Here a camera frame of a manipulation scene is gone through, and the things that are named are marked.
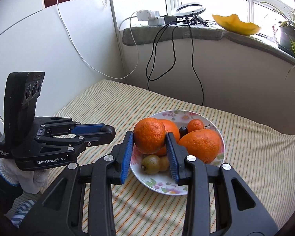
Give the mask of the white gloved left hand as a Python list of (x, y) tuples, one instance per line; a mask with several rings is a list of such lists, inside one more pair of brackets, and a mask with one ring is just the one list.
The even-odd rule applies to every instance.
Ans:
[(23, 191), (37, 194), (48, 181), (50, 169), (22, 171), (15, 160), (0, 158), (0, 176), (10, 185), (20, 186)]

